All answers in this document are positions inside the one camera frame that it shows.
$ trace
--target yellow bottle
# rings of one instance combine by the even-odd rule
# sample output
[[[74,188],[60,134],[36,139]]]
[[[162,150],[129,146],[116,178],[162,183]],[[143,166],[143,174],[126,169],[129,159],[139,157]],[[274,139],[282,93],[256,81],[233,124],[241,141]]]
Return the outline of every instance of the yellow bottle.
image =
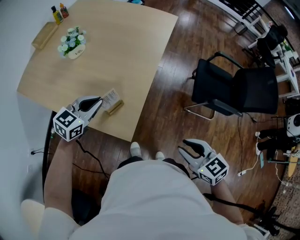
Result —
[[[60,15],[59,11],[56,10],[56,7],[55,7],[55,6],[53,6],[51,9],[52,9],[52,11],[53,11],[53,17],[54,17],[54,19],[55,19],[57,25],[60,25],[61,22],[63,21],[63,19],[62,19],[61,15]]]

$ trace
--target chair armrest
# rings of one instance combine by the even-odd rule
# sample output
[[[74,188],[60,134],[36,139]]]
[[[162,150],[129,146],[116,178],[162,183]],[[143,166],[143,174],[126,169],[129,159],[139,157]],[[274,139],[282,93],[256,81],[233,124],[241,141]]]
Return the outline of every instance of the chair armrest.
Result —
[[[243,116],[243,113],[241,113],[241,112],[238,111],[237,109],[235,109],[235,108],[229,106],[228,104],[223,103],[223,102],[220,101],[220,100],[214,99],[214,100],[212,100],[211,102],[212,102],[214,105],[216,105],[216,106],[218,106],[218,107],[221,107],[221,108],[225,109],[226,111],[229,111],[229,112],[231,112],[231,113],[233,113],[233,114],[235,114],[235,115],[238,115],[238,116],[240,116],[240,117]]]
[[[211,56],[210,58],[207,59],[208,62],[210,62],[211,60],[213,60],[215,57],[223,57],[226,58],[227,60],[229,60],[230,62],[232,62],[234,65],[238,66],[239,68],[243,68],[243,66],[241,64],[239,64],[238,62],[236,62],[235,60],[233,60],[231,57],[227,56],[225,53],[223,52],[216,52],[213,56]]]

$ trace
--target forearm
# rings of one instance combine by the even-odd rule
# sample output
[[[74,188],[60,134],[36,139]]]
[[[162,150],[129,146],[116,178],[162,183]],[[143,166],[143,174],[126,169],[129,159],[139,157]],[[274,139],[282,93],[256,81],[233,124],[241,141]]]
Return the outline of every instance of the forearm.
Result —
[[[53,156],[47,173],[44,199],[45,208],[56,208],[73,217],[72,199],[72,163],[73,144],[61,140]]]
[[[217,198],[222,200],[235,203],[233,195],[231,194],[226,182],[220,181],[217,185],[211,186],[211,193],[215,195]],[[243,224],[243,217],[240,213],[238,207],[228,206],[222,204],[220,202],[214,202],[213,210],[215,213],[222,215],[223,217],[227,218],[229,221],[235,224]]]

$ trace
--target bottle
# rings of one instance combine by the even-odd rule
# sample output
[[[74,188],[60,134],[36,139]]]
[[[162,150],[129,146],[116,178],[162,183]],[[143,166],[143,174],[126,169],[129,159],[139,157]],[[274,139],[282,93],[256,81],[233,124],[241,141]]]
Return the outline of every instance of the bottle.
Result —
[[[67,8],[62,3],[60,3],[60,12],[64,18],[69,16]]]
[[[55,6],[53,6],[51,9],[53,11],[53,17],[54,17],[57,25],[60,25],[61,22],[63,21],[62,16],[60,15],[59,11],[56,10]]]

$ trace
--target white t-shirt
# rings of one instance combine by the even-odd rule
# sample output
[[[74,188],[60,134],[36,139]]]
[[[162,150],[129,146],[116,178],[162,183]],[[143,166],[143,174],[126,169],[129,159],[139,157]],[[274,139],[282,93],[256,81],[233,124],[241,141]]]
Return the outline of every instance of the white t-shirt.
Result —
[[[215,214],[186,174],[162,161],[128,164],[110,177],[98,216],[84,226],[45,209],[41,240],[260,240],[247,225]]]

